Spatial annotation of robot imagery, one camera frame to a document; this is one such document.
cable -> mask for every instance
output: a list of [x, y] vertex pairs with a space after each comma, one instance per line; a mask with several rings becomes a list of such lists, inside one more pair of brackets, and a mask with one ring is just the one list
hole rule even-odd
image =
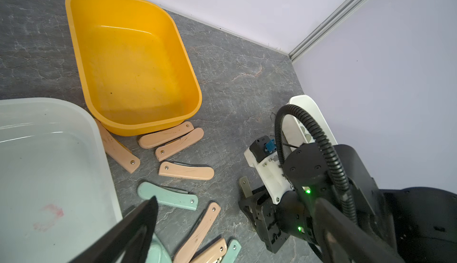
[[317, 246], [315, 246], [313, 243], [309, 243], [309, 242], [308, 242], [308, 245], [314, 251], [314, 254], [317, 256], [317, 258], [319, 258], [323, 262], [322, 252], [317, 248]]
[[292, 147], [292, 148], [298, 149], [297, 146], [290, 145], [290, 144], [287, 144], [287, 143], [283, 143], [283, 145], [284, 145], [284, 146], [287, 146], [287, 147]]
[[286, 115], [292, 115], [297, 118], [311, 134], [322, 156], [327, 163], [330, 171], [330, 178], [335, 186], [336, 191], [340, 195], [341, 209], [352, 222], [357, 224], [357, 210], [354, 198], [349, 185], [349, 180], [346, 176], [343, 164], [338, 157], [332, 143], [328, 140], [322, 128], [314, 120], [314, 118], [302, 109], [300, 106], [287, 104], [281, 107], [276, 114], [275, 118], [275, 141], [276, 149], [278, 152], [278, 159], [281, 166], [284, 164], [284, 151], [283, 151], [283, 120]]

red stain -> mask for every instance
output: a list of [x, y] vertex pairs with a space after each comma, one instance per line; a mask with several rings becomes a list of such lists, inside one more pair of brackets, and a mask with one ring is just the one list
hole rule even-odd
[[41, 211], [49, 211], [54, 215], [54, 218], [46, 222], [35, 222], [33, 224], [33, 229], [39, 232], [45, 232], [49, 228], [53, 227], [56, 221], [64, 215], [64, 211], [54, 204], [45, 205]]

white plastic tub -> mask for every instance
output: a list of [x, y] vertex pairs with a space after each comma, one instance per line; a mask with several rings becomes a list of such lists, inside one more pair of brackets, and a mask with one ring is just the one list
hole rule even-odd
[[68, 262], [122, 219], [100, 134], [58, 99], [0, 101], [0, 262]]

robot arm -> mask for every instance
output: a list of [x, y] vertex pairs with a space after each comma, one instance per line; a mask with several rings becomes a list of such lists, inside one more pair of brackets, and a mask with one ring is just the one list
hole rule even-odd
[[[289, 140], [283, 127], [288, 114], [305, 129], [300, 127], [303, 144], [285, 157], [282, 132]], [[313, 117], [299, 106], [283, 106], [275, 121], [276, 151], [270, 138], [263, 136], [245, 153], [253, 156], [250, 163], [265, 186], [252, 191], [239, 206], [266, 248], [276, 253], [289, 236], [295, 236], [308, 242], [325, 263], [454, 262], [457, 196], [432, 188], [380, 190], [357, 152], [336, 145], [333, 135], [326, 136], [329, 129], [320, 127], [327, 125], [323, 117], [319, 123]], [[263, 174], [272, 169], [282, 173], [265, 180]]]

yellow plastic tub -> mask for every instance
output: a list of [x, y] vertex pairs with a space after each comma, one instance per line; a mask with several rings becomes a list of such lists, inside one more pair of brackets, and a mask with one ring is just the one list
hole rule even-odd
[[114, 134], [182, 123], [202, 92], [173, 19], [144, 0], [66, 0], [84, 99]]

